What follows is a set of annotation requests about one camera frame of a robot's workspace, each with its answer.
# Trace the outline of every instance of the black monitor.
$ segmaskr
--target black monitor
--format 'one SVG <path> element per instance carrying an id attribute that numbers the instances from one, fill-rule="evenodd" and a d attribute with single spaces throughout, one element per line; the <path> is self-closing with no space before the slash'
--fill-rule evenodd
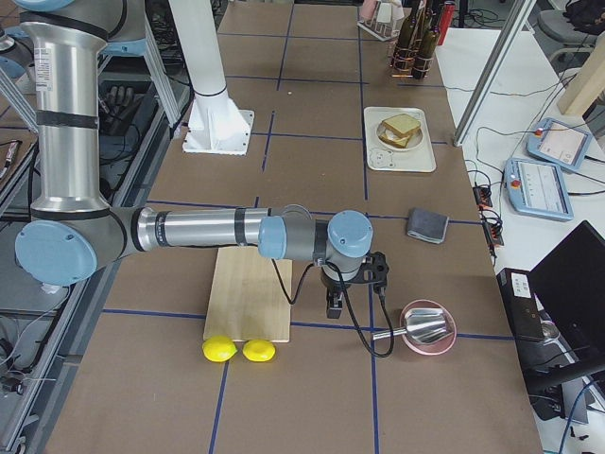
<path id="1" fill-rule="evenodd" d="M 543 377 L 542 384 L 591 375 L 601 380 L 596 385 L 605 395 L 605 239 L 583 221 L 528 279 L 569 347 L 579 349 L 576 364 L 556 371 L 550 379 Z"/>

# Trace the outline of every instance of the sticker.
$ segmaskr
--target sticker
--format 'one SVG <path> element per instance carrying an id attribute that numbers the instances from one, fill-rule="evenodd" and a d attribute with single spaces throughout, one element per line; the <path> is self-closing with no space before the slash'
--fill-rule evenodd
<path id="1" fill-rule="evenodd" d="M 34 63 L 36 64 L 36 91 L 50 92 L 53 89 L 50 49 L 36 47 L 34 49 Z"/>
<path id="2" fill-rule="evenodd" d="M 514 296 L 519 298 L 531 298 L 527 276 L 512 272 L 510 274 L 510 280 L 512 281 L 512 293 L 514 293 Z"/>

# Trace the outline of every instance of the wooden cutting board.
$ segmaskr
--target wooden cutting board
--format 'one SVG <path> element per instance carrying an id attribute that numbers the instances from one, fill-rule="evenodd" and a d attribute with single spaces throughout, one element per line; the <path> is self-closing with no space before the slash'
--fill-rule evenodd
<path id="1" fill-rule="evenodd" d="M 279 260 L 277 267 L 291 294 L 292 262 Z M 290 340 L 290 304 L 271 261 L 254 247 L 218 250 L 203 338 L 218 335 L 234 341 Z"/>

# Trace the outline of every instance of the scoop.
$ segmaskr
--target scoop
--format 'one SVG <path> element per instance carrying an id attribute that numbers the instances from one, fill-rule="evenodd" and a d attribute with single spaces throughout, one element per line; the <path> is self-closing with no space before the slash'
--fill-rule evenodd
<path id="1" fill-rule="evenodd" d="M 430 345 L 451 336 L 454 331 L 448 324 L 442 309 L 416 307 L 406 313 L 404 326 L 393 330 L 393 336 L 404 334 L 415 343 Z M 372 335 L 375 341 L 389 337 L 390 331 L 379 331 Z"/>

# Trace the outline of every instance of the yellow lemon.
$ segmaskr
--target yellow lemon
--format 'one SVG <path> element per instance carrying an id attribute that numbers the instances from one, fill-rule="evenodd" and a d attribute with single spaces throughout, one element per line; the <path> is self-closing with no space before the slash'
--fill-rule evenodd
<path id="1" fill-rule="evenodd" d="M 202 344 L 204 356 L 213 362 L 225 362 L 235 355 L 237 347 L 227 336 L 212 336 Z"/>
<path id="2" fill-rule="evenodd" d="M 250 361 L 265 362 L 275 355 L 275 345 L 268 340 L 254 339 L 246 342 L 242 351 Z"/>

